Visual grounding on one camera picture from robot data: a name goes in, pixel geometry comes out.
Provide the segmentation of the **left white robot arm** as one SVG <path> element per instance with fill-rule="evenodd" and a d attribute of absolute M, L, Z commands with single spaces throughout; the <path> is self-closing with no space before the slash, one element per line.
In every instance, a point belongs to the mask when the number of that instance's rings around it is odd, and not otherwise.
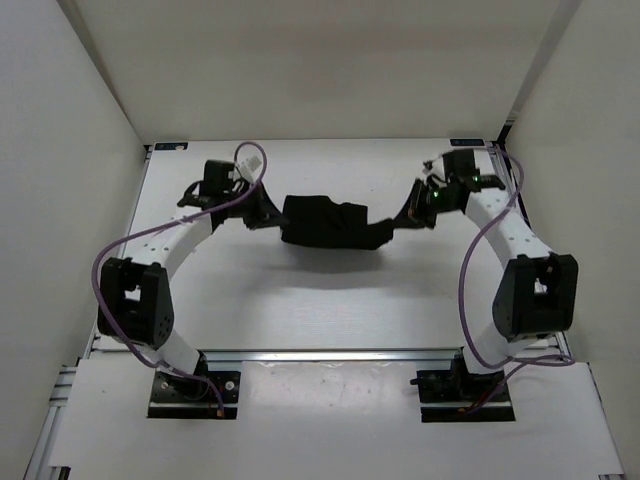
<path fill-rule="evenodd" d="M 249 230 L 286 224 L 263 186 L 265 172 L 256 156 L 240 163 L 208 160 L 203 178 L 186 188 L 168 223 L 152 228 L 133 254 L 110 258 L 100 269 L 100 333 L 131 344 L 152 368 L 175 377 L 175 388 L 188 400 L 206 395 L 210 377 L 199 369 L 199 351 L 174 327 L 170 281 L 228 219 L 242 220 Z"/>

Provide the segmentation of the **black skirt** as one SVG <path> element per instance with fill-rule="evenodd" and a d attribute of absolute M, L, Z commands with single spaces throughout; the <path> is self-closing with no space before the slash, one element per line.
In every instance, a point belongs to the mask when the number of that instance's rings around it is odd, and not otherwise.
<path fill-rule="evenodd" d="M 394 237 L 392 219 L 369 223 L 367 206 L 335 203 L 325 195 L 288 195 L 282 213 L 288 223 L 281 228 L 281 240 L 292 245 L 372 251 Z"/>

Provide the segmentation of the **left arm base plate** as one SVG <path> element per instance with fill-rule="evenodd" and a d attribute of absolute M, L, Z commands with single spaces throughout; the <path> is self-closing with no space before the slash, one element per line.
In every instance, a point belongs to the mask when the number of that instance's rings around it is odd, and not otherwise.
<path fill-rule="evenodd" d="M 147 417 L 150 419 L 235 420 L 240 396 L 240 371 L 209 370 L 204 374 L 221 395 L 201 381 L 191 381 L 157 371 L 151 387 Z"/>

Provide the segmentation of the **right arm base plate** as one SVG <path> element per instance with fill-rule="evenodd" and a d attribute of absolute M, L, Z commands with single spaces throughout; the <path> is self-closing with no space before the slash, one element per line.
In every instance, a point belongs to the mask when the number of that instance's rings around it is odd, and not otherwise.
<path fill-rule="evenodd" d="M 422 423 L 516 420 L 505 373 L 470 373 L 461 354 L 448 370 L 418 370 L 409 384 L 418 390 Z"/>

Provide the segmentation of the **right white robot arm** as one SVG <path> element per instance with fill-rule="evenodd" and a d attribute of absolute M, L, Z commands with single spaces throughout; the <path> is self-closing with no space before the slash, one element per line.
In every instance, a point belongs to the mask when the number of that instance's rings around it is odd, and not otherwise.
<path fill-rule="evenodd" d="M 519 192 L 482 166 L 479 153 L 476 148 L 454 149 L 424 162 L 422 177 L 414 181 L 394 219 L 397 228 L 432 229 L 440 215 L 460 212 L 478 229 L 458 277 L 465 365 L 449 375 L 450 390 L 464 400 L 484 389 L 484 374 L 510 363 L 527 364 L 521 351 L 570 328 L 579 272 L 572 255 L 554 252 L 533 232 L 517 210 Z M 490 319 L 468 315 L 465 306 L 469 264 L 482 240 L 502 268 Z"/>

